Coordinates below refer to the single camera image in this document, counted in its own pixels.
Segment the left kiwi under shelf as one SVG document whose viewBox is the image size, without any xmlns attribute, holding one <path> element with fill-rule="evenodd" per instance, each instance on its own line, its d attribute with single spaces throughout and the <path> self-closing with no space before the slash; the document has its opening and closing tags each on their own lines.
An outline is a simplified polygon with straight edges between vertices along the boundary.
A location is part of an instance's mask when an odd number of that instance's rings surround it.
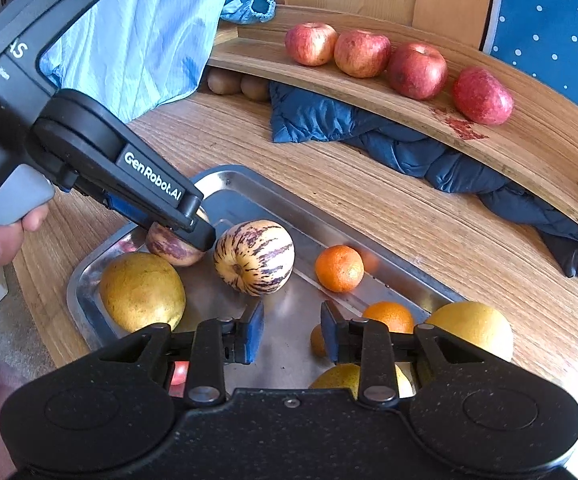
<svg viewBox="0 0 578 480">
<path fill-rule="evenodd" d="M 211 67 L 208 70 L 206 84 L 214 94 L 232 96 L 241 92 L 242 75 L 232 70 Z"/>
</svg>

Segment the small striped pepino melon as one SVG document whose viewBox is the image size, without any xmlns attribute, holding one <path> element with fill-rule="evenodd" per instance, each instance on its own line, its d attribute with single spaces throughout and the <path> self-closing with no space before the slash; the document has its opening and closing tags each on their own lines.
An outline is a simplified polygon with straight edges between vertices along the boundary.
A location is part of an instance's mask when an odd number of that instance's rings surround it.
<svg viewBox="0 0 578 480">
<path fill-rule="evenodd" d="M 205 255 L 205 252 L 184 242 L 158 222 L 151 223 L 144 244 L 149 252 L 163 258 L 176 268 L 193 266 Z"/>
</svg>

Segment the rightmost red apple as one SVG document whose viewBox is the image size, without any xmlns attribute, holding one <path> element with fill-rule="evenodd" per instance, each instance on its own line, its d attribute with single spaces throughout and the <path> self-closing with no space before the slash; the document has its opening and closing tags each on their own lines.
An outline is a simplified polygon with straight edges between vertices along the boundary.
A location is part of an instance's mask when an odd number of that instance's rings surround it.
<svg viewBox="0 0 578 480">
<path fill-rule="evenodd" d="M 464 68 L 454 82 L 452 93 L 456 109 L 477 124 L 502 125 L 513 111 L 511 92 L 483 67 Z"/>
</svg>

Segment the stainless steel tray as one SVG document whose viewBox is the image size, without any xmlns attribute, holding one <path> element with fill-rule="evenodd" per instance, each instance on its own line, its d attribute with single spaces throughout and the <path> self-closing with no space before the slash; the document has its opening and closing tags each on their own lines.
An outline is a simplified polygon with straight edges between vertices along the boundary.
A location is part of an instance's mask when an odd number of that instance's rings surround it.
<svg viewBox="0 0 578 480">
<path fill-rule="evenodd" d="M 377 302 L 403 306 L 415 322 L 461 300 L 461 295 L 392 250 L 245 166 L 219 166 L 193 177 L 215 244 L 190 266 L 177 268 L 185 291 L 179 333 L 209 318 L 241 318 L 262 306 L 263 333 L 251 364 L 224 368 L 227 391 L 302 389 L 332 363 L 316 356 L 310 334 L 330 300 L 344 318 Z M 315 263 L 327 248 L 352 248 L 364 267 L 359 284 L 334 292 L 319 281 Z"/>
</svg>

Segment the large striped pepino melon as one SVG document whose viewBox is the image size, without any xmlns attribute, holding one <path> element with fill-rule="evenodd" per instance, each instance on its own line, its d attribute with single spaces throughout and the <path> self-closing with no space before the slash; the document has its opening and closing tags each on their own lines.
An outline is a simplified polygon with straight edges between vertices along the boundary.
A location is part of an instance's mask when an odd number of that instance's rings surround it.
<svg viewBox="0 0 578 480">
<path fill-rule="evenodd" d="M 261 297 L 289 281 L 295 262 L 291 235 L 279 223 L 252 220 L 232 226 L 216 240 L 214 266 L 237 292 Z"/>
</svg>

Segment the yellow lemon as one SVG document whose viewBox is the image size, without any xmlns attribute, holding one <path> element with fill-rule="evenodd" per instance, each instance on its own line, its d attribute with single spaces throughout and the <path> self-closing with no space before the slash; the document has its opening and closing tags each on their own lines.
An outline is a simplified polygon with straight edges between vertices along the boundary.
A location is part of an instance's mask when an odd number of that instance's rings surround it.
<svg viewBox="0 0 578 480">
<path fill-rule="evenodd" d="M 310 385 L 311 389 L 348 389 L 354 399 L 358 396 L 360 366 L 352 363 L 331 367 L 317 377 Z M 400 369 L 395 365 L 395 377 L 401 398 L 410 398 L 415 394 L 414 387 Z"/>
<path fill-rule="evenodd" d="M 434 311 L 428 324 L 445 330 L 506 361 L 512 360 L 513 332 L 495 308 L 474 301 L 452 302 Z"/>
</svg>

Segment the right kiwi under shelf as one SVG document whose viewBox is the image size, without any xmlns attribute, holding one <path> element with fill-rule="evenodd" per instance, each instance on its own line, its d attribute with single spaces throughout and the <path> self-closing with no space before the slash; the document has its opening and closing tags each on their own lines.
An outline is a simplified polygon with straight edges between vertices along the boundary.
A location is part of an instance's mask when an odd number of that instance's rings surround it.
<svg viewBox="0 0 578 480">
<path fill-rule="evenodd" d="M 240 81 L 240 90 L 242 94 L 251 101 L 269 101 L 269 81 L 267 79 L 252 75 L 243 75 Z"/>
</svg>

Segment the brown kiwi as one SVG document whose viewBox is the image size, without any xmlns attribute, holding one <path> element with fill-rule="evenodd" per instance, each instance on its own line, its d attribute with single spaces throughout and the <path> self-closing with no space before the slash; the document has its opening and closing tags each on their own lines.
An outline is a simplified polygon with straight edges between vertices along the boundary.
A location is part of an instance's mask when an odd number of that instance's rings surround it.
<svg viewBox="0 0 578 480">
<path fill-rule="evenodd" d="M 310 333 L 310 350 L 318 358 L 326 358 L 328 356 L 320 325 L 316 325 Z"/>
</svg>

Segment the curved wooden shelf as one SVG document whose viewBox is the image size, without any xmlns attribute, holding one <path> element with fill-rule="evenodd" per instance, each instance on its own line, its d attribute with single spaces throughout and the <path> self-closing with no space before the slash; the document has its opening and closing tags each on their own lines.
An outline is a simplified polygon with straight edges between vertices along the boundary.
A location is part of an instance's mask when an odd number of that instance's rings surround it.
<svg viewBox="0 0 578 480">
<path fill-rule="evenodd" d="M 397 94 L 384 77 L 357 79 L 333 64 L 295 63 L 287 55 L 284 35 L 304 22 L 326 23 L 338 32 L 375 32 L 389 37 L 392 44 L 432 44 L 446 59 L 452 78 L 465 67 L 485 67 L 511 91 L 512 115 L 501 126 L 474 124 L 457 112 L 448 89 L 433 100 L 416 101 Z M 500 172 L 578 224 L 578 105 L 478 50 L 368 16 L 278 6 L 267 23 L 220 26 L 208 62 L 330 96 L 416 129 Z"/>
</svg>

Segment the leftmost red apple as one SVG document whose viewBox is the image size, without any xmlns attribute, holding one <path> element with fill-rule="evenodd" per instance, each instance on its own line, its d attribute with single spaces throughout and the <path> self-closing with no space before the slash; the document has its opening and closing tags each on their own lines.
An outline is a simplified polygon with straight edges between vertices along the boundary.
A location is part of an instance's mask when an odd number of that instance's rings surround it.
<svg viewBox="0 0 578 480">
<path fill-rule="evenodd" d="M 287 54 L 304 66 L 323 66 L 334 55 L 338 32 L 326 23 L 302 23 L 293 26 L 284 36 Z"/>
</svg>

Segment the kiwi under shelf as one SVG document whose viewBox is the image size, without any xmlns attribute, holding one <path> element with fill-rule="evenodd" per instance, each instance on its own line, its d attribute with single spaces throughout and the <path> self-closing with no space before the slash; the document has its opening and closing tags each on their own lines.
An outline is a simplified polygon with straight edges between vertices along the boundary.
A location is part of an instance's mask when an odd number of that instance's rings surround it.
<svg viewBox="0 0 578 480">
<path fill-rule="evenodd" d="M 242 94 L 251 101 L 269 101 L 269 81 L 267 79 L 252 75 L 243 75 L 240 81 L 240 90 Z"/>
<path fill-rule="evenodd" d="M 211 67 L 208 70 L 206 84 L 214 94 L 232 96 L 241 92 L 242 75 L 232 70 Z"/>
</svg>

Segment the light blue cloth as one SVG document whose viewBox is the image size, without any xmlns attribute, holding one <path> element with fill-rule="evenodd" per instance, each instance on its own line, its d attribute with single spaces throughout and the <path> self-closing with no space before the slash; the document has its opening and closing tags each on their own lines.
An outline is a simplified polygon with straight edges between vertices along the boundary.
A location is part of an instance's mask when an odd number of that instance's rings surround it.
<svg viewBox="0 0 578 480">
<path fill-rule="evenodd" d="M 264 23 L 275 10 L 275 0 L 100 0 L 39 67 L 131 122 L 197 90 L 220 21 Z"/>
</svg>

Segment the orange tangerine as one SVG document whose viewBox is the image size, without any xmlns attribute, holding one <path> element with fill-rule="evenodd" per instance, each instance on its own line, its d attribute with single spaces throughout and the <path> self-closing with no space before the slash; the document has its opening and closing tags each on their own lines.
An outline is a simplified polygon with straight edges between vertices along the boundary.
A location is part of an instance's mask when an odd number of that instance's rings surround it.
<svg viewBox="0 0 578 480">
<path fill-rule="evenodd" d="M 415 320 L 411 312 L 397 302 L 380 301 L 370 304 L 369 307 L 366 307 L 362 317 L 385 324 L 393 333 L 411 334 L 415 327 Z"/>
<path fill-rule="evenodd" d="M 318 282 L 330 292 L 351 292 L 365 274 L 359 252 L 346 245 L 336 245 L 323 250 L 315 261 Z"/>
</svg>

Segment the dark blue quilted jacket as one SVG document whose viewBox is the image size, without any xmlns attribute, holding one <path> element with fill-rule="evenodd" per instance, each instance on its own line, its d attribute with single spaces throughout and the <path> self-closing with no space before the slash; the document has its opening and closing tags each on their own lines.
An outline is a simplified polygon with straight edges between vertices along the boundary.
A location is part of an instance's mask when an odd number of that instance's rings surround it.
<svg viewBox="0 0 578 480">
<path fill-rule="evenodd" d="M 445 193 L 478 196 L 496 216 L 539 232 L 562 272 L 578 278 L 578 225 L 482 162 L 414 129 L 320 94 L 272 81 L 275 143 L 343 142 Z"/>
</svg>

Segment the large yellow-brown pear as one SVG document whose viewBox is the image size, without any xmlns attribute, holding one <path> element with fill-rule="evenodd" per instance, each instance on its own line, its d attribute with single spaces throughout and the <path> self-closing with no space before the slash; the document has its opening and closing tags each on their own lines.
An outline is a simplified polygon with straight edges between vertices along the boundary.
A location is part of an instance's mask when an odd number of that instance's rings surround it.
<svg viewBox="0 0 578 480">
<path fill-rule="evenodd" d="M 174 266 L 147 252 L 128 252 L 103 270 L 99 294 L 116 325 L 132 333 L 154 324 L 172 330 L 186 310 L 186 291 Z"/>
</svg>

